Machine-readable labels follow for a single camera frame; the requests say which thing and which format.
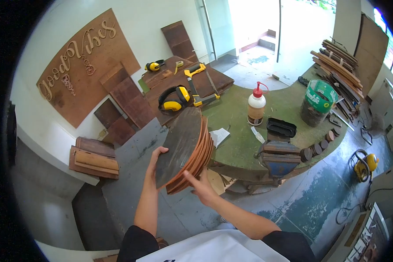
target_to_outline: green workbench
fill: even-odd
[[[319,79],[315,75],[314,69],[312,66],[303,74],[303,77],[308,80]],[[335,127],[327,119],[316,128],[304,123],[300,118],[300,107],[304,100],[305,91],[306,87],[296,81],[288,88],[269,91],[265,94],[267,104],[264,121],[255,127],[264,139],[267,139],[266,123],[269,117],[281,119],[297,126],[297,133],[291,139],[291,143],[300,149],[320,142],[326,133]],[[213,170],[241,180],[258,181],[259,177],[265,173],[266,168],[253,157],[261,143],[255,138],[250,129],[251,125],[247,122],[248,98],[251,94],[251,89],[233,85],[218,101],[203,107],[202,114],[208,118],[209,131],[220,128],[227,129],[230,125],[228,130],[230,135],[214,150],[212,155],[211,165],[222,166],[223,169]],[[342,124],[341,135],[329,143],[329,147],[322,154],[313,157],[306,163],[300,163],[296,169],[300,169],[300,171],[308,169],[329,155],[343,140],[346,129],[347,126]]]

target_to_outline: paper sheet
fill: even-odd
[[[230,134],[226,129],[220,128],[210,132],[215,148]]]

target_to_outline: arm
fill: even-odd
[[[157,203],[159,190],[156,189],[155,169],[161,153],[169,149],[162,146],[153,151],[150,164],[145,173],[143,189],[134,217],[134,225],[146,230],[156,237],[157,232]]]
[[[201,173],[199,181],[188,171],[184,172],[184,176],[195,188],[192,193],[197,195],[204,205],[217,211],[247,237],[257,240],[262,239],[273,231],[281,231],[281,229],[269,219],[247,212],[217,195],[208,181],[206,169]]]

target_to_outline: wood glue bottle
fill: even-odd
[[[267,104],[267,101],[265,97],[262,95],[262,89],[259,88],[259,85],[264,85],[261,82],[257,82],[258,87],[253,90],[253,94],[250,95],[248,103],[248,122],[251,125],[257,126],[262,123],[262,120],[264,118],[264,111],[265,111],[265,105]]]

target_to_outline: yellow tape measure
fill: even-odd
[[[176,69],[175,69],[174,75],[176,75],[176,73],[178,72],[178,67],[181,67],[181,66],[183,66],[183,61],[176,62]]]

